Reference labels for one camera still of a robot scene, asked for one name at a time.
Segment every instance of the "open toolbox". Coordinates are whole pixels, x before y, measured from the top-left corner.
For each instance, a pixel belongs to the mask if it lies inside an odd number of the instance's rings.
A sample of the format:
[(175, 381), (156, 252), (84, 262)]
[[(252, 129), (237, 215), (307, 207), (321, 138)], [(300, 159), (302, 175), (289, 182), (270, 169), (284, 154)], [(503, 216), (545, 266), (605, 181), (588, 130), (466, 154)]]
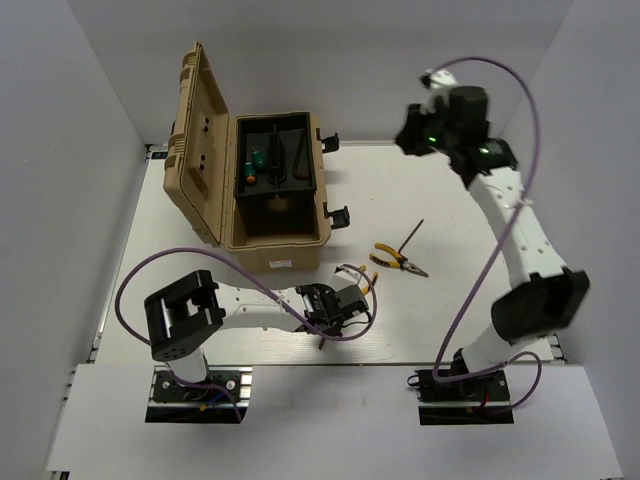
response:
[(224, 246), (252, 272), (318, 267), (331, 230), (320, 137), (311, 112), (233, 120), (202, 45), (184, 57), (180, 101), (165, 160), (164, 189), (203, 242)]

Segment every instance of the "toolbox latch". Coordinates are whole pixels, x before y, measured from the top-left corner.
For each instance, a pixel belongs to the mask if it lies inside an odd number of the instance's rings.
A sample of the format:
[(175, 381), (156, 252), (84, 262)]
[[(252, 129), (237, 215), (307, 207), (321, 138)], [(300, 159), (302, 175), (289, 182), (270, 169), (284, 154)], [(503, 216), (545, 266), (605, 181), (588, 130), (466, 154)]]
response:
[(337, 132), (331, 137), (325, 137), (320, 141), (322, 142), (322, 153), (337, 152), (340, 148), (340, 138)]
[(330, 212), (327, 210), (327, 204), (324, 204), (324, 218), (331, 219), (331, 230), (338, 230), (351, 225), (351, 217), (349, 216), (349, 208), (345, 205), (340, 210)]

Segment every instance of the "white wall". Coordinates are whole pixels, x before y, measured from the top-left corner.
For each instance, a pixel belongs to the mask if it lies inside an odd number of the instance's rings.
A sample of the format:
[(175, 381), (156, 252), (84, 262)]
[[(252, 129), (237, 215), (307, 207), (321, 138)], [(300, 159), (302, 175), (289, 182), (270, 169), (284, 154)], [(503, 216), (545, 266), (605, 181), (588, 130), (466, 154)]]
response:
[[(576, 0), (533, 79), (543, 129), (534, 199), (557, 250), (591, 277), (561, 336), (598, 397), (625, 478), (640, 478), (640, 2)], [(520, 105), (506, 129), (528, 158)]]
[[(182, 56), (202, 42), (232, 113), (310, 109), (324, 131), (388, 140), (417, 76), (483, 54), (531, 78), (571, 0), (68, 0), (143, 140), (166, 142)], [(484, 65), (462, 80), (499, 91), (501, 132), (521, 93)]]
[(0, 13), (0, 478), (40, 478), (144, 149), (64, 0)]

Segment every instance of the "white table surface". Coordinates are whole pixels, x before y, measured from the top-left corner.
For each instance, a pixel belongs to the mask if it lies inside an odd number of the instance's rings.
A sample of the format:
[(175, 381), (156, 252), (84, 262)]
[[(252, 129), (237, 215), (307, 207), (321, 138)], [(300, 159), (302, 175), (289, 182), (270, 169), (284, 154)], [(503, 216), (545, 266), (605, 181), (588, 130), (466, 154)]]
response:
[[(150, 160), (118, 273), (117, 285), (142, 259), (177, 246), (202, 247), (191, 226), (162, 189), (163, 160)], [(446, 157), (406, 157), (395, 146), (343, 146), (325, 156), (329, 209), (348, 205), (351, 226), (332, 232), (315, 272), (264, 274), (272, 288), (322, 282), (336, 263), (375, 265), (368, 254), (375, 242), (398, 248), (417, 222), (425, 222), (403, 253), (430, 274), (422, 278), (377, 268), (379, 313), (376, 324), (353, 342), (327, 342), (276, 330), (238, 329), (218, 332), (205, 344), (209, 363), (256, 364), (418, 364), (433, 362), (442, 337), (495, 245), (480, 208), (447, 164)], [(215, 281), (249, 285), (209, 258), (178, 254), (143, 269), (125, 291), (127, 321), (147, 335), (143, 301), (151, 293), (196, 269), (209, 269)], [(451, 342), (446, 360), (472, 341), (490, 322), (494, 300), (508, 291), (500, 259), (487, 277)], [(353, 332), (361, 326), (353, 326)], [(548, 341), (531, 350), (553, 358)], [(119, 325), (109, 305), (98, 364), (153, 363), (149, 348)]]
[[(240, 425), (144, 423), (151, 365), (80, 365), (48, 462), (72, 480), (621, 476), (587, 375), (549, 366), (513, 425), (420, 426), (409, 366), (260, 366)], [(506, 369), (512, 398), (535, 367)]]

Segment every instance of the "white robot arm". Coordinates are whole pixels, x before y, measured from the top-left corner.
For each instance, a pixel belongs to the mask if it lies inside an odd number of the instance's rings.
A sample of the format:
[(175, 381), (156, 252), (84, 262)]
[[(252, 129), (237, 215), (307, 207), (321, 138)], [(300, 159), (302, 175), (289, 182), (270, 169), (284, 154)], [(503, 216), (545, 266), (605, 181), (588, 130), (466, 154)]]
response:
[(309, 332), (284, 304), (304, 312), (307, 321), (323, 333), (340, 336), (347, 320), (369, 316), (359, 281), (359, 274), (337, 268), (327, 284), (277, 291), (275, 303), (258, 290), (216, 283), (211, 272), (195, 271), (145, 300), (151, 355), (167, 363), (179, 379), (204, 382), (209, 369), (201, 345), (217, 331), (259, 327)]
[[(523, 187), (507, 142), (488, 136), (488, 96), (480, 87), (459, 86), (446, 70), (427, 71), (421, 80), (427, 96), (409, 106), (396, 144), (407, 155), (447, 155), (498, 238)], [(493, 304), (491, 325), (454, 356), (455, 373), (502, 364), (537, 338), (565, 328), (589, 289), (585, 272), (571, 271), (553, 249), (531, 204), (522, 207), (503, 255), (512, 290)]]

